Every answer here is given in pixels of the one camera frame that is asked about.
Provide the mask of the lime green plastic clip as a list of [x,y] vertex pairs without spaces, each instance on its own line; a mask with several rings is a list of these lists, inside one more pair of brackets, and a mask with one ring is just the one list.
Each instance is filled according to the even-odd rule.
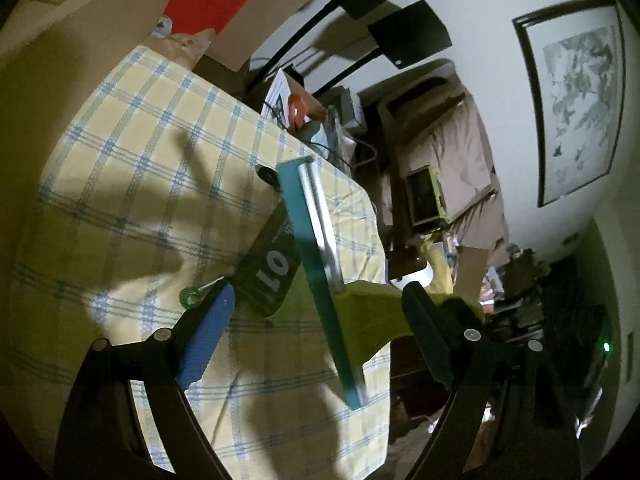
[[[334,300],[350,362],[362,365],[391,340],[411,334],[401,310],[401,291],[411,282],[423,285],[436,306],[455,297],[448,271],[439,280],[433,271],[420,270],[390,284],[351,282]],[[268,321],[285,326],[318,319],[305,272],[298,269],[281,307]]]

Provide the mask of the dark resistance band pouch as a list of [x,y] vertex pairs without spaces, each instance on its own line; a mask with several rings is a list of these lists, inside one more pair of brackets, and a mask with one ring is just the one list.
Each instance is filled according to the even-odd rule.
[[280,202],[241,259],[232,281],[238,295],[269,318],[282,306],[299,266],[291,222]]

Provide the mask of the teal bar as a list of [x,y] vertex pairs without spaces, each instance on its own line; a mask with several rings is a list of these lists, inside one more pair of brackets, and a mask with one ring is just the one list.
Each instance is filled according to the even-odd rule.
[[344,391],[344,401],[351,410],[359,410],[368,402],[366,382],[362,367],[349,359],[335,309],[334,296],[344,290],[345,283],[318,160],[305,156],[280,162],[277,174],[306,281]]

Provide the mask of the green framed small device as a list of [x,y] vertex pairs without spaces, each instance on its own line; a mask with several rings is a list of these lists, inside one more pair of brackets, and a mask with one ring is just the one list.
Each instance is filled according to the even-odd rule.
[[410,172],[402,180],[407,193],[411,229],[429,233],[446,228],[449,218],[437,169],[425,166]]

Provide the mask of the yellow blue plaid tablecloth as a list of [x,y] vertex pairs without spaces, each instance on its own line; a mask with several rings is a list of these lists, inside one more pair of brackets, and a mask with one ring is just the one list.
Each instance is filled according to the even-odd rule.
[[[183,289],[233,273],[279,199],[256,167],[307,154],[147,48],[100,83],[44,166],[4,317],[4,412],[40,466],[90,344],[148,338],[178,320]],[[236,307],[192,410],[234,478],[366,478],[387,454],[390,354],[367,362],[353,411],[304,280],[285,310],[269,322]]]

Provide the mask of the brown covered sofa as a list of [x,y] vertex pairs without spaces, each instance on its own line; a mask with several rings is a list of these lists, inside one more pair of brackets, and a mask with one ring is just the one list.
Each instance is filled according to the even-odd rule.
[[[475,100],[449,60],[436,60],[377,84],[364,94],[367,135],[378,154],[362,184],[378,216],[387,275],[423,270],[427,235],[450,235],[482,250],[488,266],[509,261],[509,231],[488,134]],[[403,177],[438,171],[449,223],[429,233],[411,229]]]

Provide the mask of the framed ink painting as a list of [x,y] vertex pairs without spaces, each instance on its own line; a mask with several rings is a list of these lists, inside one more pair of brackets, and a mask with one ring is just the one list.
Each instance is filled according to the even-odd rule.
[[626,58],[617,0],[573,0],[514,18],[534,104],[540,208],[610,173]]

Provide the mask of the white printed paper sheet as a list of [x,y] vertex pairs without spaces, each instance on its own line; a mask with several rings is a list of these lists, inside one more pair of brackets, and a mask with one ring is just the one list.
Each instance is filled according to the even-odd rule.
[[292,96],[288,76],[283,70],[278,70],[272,78],[266,96],[262,99],[260,116],[269,119],[281,129],[290,126],[288,120],[288,98]]

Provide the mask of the open brown cardboard box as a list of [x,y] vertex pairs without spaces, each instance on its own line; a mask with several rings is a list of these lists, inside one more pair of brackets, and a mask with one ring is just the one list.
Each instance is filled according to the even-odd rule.
[[43,166],[79,107],[169,0],[20,0],[1,29],[1,281]]

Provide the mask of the large brown cardboard box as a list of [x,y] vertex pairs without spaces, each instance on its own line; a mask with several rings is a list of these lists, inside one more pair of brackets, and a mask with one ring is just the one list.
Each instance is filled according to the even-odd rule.
[[246,0],[205,54],[237,72],[255,51],[310,0]]

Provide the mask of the orange handled scissors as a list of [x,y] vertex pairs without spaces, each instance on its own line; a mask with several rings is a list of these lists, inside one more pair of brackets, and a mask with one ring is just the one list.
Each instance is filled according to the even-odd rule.
[[308,110],[309,108],[300,94],[292,93],[288,96],[288,124],[292,130],[303,127]]

